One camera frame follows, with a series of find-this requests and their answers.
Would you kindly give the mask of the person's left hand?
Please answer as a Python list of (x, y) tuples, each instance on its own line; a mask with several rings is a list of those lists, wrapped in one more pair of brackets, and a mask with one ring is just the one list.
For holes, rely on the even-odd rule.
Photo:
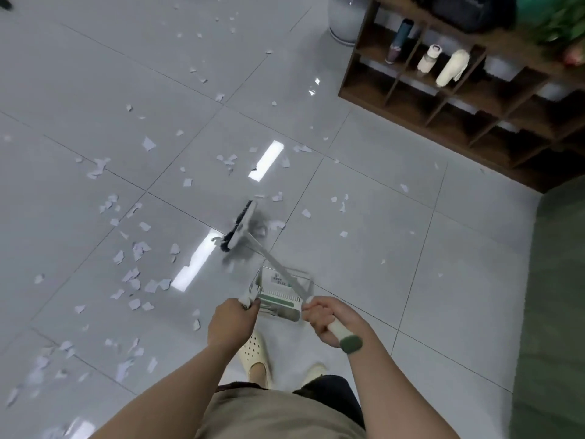
[(215, 309), (208, 325), (207, 345), (232, 358), (252, 335), (256, 321), (246, 315), (237, 298), (229, 298)]

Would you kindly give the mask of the person's right hand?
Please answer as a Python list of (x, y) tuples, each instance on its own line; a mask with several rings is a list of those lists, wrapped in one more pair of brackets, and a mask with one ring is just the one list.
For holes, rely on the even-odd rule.
[[(314, 296), (311, 299), (337, 299), (337, 298), (331, 297), (328, 295), (321, 295), (321, 296)], [(366, 337), (371, 333), (371, 327), (351, 306), (349, 306), (348, 304), (344, 303), (343, 301), (341, 301), (339, 299), (337, 299), (337, 300), (339, 301), (339, 303), (338, 303), (337, 308), (335, 309), (335, 320), (339, 321), (339, 323), (341, 325), (343, 325), (347, 329), (347, 331), (349, 331), (352, 334), (353, 337), (357, 337), (360, 339), (359, 347), (363, 346), (363, 342), (366, 340)], [(334, 348), (340, 348), (348, 354), (355, 351), (355, 349), (352, 351), (349, 351), (347, 348), (345, 348), (340, 343), (340, 339), (338, 339), (338, 341), (339, 341), (339, 344), (327, 344), (327, 345), (334, 347)]]

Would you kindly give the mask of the white and green dustpan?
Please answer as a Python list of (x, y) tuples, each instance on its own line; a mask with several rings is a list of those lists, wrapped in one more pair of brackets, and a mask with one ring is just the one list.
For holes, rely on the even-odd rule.
[(301, 297), (272, 265), (265, 262), (258, 270), (247, 291), (238, 301), (249, 309), (259, 299), (260, 313), (298, 323), (304, 298)]

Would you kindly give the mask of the white broom with green grip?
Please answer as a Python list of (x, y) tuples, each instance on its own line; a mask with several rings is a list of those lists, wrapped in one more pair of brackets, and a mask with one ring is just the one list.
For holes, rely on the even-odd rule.
[(270, 265), (274, 267), (282, 277), (289, 282), (293, 289), (305, 300), (311, 300), (310, 286), (311, 279), (305, 273), (298, 270), (291, 270), (284, 267), (264, 246), (251, 234), (250, 224), (253, 221), (254, 214), (257, 208), (257, 201), (250, 200), (245, 205), (242, 212), (235, 220), (233, 229), (223, 236), (220, 241), (218, 237), (214, 239), (214, 243), (218, 245), (225, 253), (229, 253), (239, 245), (245, 245), (254, 251), (262, 254)]

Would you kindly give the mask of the person's right forearm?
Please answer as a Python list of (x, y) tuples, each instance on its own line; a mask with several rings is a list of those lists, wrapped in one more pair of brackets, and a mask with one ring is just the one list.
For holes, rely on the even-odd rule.
[(460, 439), (402, 373), (374, 331), (348, 355), (367, 439)]

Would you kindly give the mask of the cream clog shoe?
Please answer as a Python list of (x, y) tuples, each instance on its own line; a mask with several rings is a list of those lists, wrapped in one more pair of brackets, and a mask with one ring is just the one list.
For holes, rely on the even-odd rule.
[(301, 384), (301, 388), (326, 375), (327, 372), (328, 368), (322, 362), (314, 363), (306, 372), (303, 383)]
[(238, 358), (248, 383), (268, 390), (274, 388), (267, 347), (259, 331), (253, 331), (245, 345), (239, 349)]

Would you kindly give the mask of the cream right clog shoe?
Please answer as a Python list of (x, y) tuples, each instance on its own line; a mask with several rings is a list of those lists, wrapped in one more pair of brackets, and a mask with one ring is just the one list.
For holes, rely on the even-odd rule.
[(327, 372), (328, 368), (322, 362), (314, 363), (306, 372), (303, 383), (301, 384), (301, 388), (326, 375)]

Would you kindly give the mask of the beige shirt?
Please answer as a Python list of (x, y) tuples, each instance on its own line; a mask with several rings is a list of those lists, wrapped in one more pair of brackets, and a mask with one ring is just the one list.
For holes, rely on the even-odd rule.
[(213, 395), (194, 439), (367, 439), (346, 415), (286, 391), (242, 387)]

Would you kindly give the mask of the white bottle with lid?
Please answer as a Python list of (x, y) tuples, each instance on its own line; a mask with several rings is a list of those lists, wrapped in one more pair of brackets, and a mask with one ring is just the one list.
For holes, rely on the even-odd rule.
[(442, 54), (442, 47), (432, 44), (417, 64), (417, 71), (420, 76), (430, 73), (435, 66), (438, 57)]

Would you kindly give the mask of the cream insulated bottle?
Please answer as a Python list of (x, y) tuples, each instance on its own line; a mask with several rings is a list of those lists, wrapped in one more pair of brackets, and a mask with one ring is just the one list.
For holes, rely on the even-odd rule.
[(435, 80), (435, 86), (446, 87), (450, 82), (458, 82), (470, 61), (470, 53), (464, 49), (455, 51)]

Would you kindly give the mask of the dark tumbler bottle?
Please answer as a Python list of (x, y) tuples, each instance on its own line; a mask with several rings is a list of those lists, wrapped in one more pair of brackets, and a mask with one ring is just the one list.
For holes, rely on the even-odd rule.
[(413, 25), (414, 22), (411, 19), (403, 19), (401, 21), (384, 60), (387, 64), (394, 64), (398, 60)]

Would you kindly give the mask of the white ceramic vase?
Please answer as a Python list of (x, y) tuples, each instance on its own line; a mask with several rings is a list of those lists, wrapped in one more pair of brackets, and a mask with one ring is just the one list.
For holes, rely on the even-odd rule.
[(359, 36), (370, 0), (328, 0), (329, 32), (334, 40), (353, 47)]

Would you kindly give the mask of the brown wooden cubby shelf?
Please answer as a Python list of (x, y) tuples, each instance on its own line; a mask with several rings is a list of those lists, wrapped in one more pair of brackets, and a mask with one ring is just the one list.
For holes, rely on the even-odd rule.
[[(403, 19), (413, 28), (387, 64)], [(447, 56), (417, 76), (432, 31), (471, 46), (461, 79), (443, 88)], [(516, 32), (464, 34), (411, 0), (372, 0), (339, 96), (539, 192), (585, 175), (585, 66), (545, 61)]]

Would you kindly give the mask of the black bag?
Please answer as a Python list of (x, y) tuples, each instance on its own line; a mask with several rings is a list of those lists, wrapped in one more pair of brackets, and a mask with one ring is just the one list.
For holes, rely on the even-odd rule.
[(516, 24), (516, 0), (411, 0), (435, 18), (467, 33), (512, 29)]

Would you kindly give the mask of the pink flower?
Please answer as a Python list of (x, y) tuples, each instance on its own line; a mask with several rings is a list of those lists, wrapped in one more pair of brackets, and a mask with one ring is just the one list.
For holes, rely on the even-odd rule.
[(562, 53), (562, 63), (567, 68), (585, 65), (585, 39), (570, 44)]

